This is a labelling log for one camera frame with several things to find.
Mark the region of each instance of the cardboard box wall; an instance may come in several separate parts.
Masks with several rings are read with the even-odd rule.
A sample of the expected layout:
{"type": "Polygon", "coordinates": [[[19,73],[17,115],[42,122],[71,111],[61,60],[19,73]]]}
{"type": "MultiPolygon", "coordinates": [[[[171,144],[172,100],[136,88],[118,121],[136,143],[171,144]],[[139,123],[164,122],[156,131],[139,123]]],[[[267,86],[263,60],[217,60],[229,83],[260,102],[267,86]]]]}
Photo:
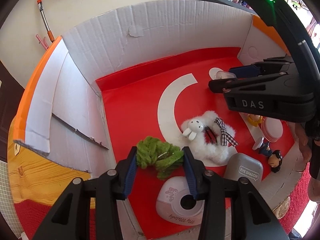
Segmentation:
{"type": "MultiPolygon", "coordinates": [[[[240,47],[238,59],[244,65],[284,56],[286,47],[275,31],[261,28],[255,17],[222,4],[164,0],[109,11],[72,28],[46,51],[30,78],[17,112],[14,141],[60,165],[99,176],[116,161],[95,80],[202,48],[240,47]]],[[[263,180],[260,193],[272,209],[301,177],[299,156],[295,143],[280,172],[263,180]]],[[[143,238],[128,201],[119,204],[119,214],[124,239],[143,238]]],[[[179,237],[194,239],[198,229],[179,237]]]]}

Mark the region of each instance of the wooden table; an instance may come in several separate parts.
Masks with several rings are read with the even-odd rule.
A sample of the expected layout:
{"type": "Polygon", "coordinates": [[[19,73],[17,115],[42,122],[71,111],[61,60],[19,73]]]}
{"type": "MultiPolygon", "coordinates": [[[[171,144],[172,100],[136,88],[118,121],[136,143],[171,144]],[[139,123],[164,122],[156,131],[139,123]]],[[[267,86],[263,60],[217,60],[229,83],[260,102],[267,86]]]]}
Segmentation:
{"type": "MultiPolygon", "coordinates": [[[[60,166],[24,147],[15,156],[12,141],[14,120],[8,137],[8,172],[14,203],[29,199],[52,206],[73,178],[90,178],[89,173],[60,166]]],[[[93,198],[90,208],[95,208],[93,198]]]]}

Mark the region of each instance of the pink macaron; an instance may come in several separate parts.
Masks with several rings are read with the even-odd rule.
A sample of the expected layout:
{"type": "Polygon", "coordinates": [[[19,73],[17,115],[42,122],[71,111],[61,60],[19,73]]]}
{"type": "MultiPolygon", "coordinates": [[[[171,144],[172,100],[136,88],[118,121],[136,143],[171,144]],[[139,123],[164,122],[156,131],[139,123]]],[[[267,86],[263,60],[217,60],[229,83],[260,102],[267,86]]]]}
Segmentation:
{"type": "Polygon", "coordinates": [[[264,137],[269,142],[276,142],[283,134],[283,126],[280,120],[266,117],[262,124],[261,129],[264,137]]]}

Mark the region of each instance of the green fuzzy scrunchie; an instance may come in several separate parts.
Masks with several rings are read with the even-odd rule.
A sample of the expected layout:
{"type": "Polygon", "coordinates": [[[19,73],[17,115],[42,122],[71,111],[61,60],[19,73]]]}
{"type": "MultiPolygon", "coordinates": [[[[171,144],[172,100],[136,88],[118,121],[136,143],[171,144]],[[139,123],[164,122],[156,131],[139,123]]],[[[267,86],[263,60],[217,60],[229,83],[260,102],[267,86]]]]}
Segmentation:
{"type": "Polygon", "coordinates": [[[178,146],[147,136],[137,143],[137,165],[142,169],[155,166],[158,179],[166,179],[183,164],[183,151],[178,146]]]}

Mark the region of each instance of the brown door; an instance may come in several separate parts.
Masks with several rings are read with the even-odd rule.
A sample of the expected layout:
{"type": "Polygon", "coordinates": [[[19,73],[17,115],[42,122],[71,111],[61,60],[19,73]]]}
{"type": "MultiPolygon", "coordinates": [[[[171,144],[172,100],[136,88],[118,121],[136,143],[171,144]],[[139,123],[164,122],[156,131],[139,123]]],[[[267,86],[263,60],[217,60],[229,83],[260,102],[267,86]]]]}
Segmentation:
{"type": "Polygon", "coordinates": [[[17,113],[23,87],[10,75],[0,61],[0,160],[7,162],[8,133],[17,113]]]}

